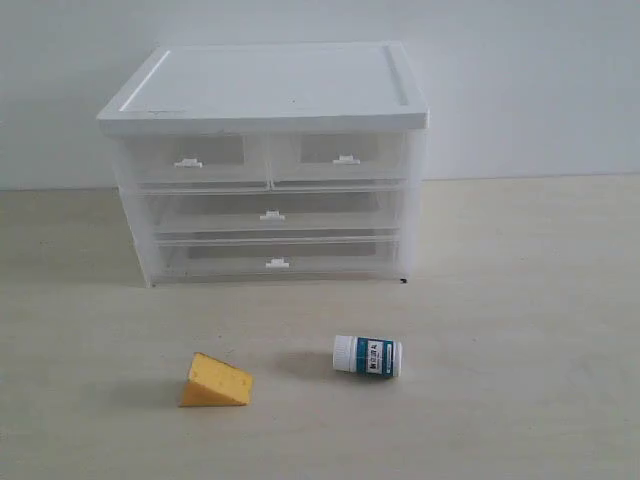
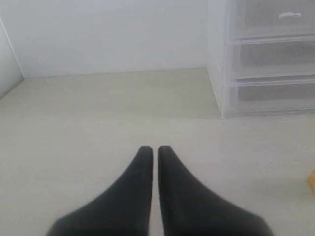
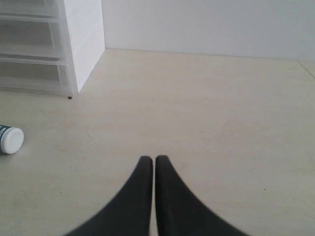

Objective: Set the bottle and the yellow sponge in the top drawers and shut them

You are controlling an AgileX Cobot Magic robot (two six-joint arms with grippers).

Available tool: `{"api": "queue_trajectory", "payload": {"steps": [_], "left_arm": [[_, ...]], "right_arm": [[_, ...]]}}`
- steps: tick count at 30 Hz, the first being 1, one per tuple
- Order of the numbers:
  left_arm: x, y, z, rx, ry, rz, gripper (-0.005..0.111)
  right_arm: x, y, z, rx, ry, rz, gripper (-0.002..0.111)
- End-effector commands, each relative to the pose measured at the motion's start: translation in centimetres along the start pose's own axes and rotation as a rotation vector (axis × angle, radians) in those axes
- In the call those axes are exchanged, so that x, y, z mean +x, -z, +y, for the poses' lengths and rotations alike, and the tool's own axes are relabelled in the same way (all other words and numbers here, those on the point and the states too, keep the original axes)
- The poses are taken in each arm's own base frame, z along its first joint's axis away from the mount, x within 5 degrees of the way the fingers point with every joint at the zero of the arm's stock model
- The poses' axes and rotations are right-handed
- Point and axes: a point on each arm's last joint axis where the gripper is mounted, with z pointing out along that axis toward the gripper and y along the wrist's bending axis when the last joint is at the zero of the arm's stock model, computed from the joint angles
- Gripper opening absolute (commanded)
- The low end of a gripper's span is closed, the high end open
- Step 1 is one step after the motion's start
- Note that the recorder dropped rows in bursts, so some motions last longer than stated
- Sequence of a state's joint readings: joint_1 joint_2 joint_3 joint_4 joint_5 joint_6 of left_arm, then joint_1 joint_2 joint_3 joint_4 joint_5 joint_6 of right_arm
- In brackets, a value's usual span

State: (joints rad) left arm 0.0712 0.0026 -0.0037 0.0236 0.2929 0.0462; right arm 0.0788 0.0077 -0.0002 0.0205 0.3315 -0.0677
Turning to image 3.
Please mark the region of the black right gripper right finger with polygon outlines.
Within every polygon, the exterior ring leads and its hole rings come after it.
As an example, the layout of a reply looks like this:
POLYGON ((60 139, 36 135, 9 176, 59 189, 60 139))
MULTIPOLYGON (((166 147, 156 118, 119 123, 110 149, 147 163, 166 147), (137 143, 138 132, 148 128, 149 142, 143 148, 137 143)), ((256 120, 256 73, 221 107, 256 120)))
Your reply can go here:
POLYGON ((186 186, 166 155, 156 158, 155 206, 160 236, 241 236, 186 186))

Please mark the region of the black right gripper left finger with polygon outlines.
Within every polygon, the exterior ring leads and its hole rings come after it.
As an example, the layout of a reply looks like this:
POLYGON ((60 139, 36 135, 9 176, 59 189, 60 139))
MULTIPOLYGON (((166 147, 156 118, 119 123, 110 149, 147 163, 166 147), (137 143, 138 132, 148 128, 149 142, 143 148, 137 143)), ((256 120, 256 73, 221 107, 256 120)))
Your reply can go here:
POLYGON ((114 198, 68 236, 148 236, 153 194, 153 161, 142 156, 114 198))

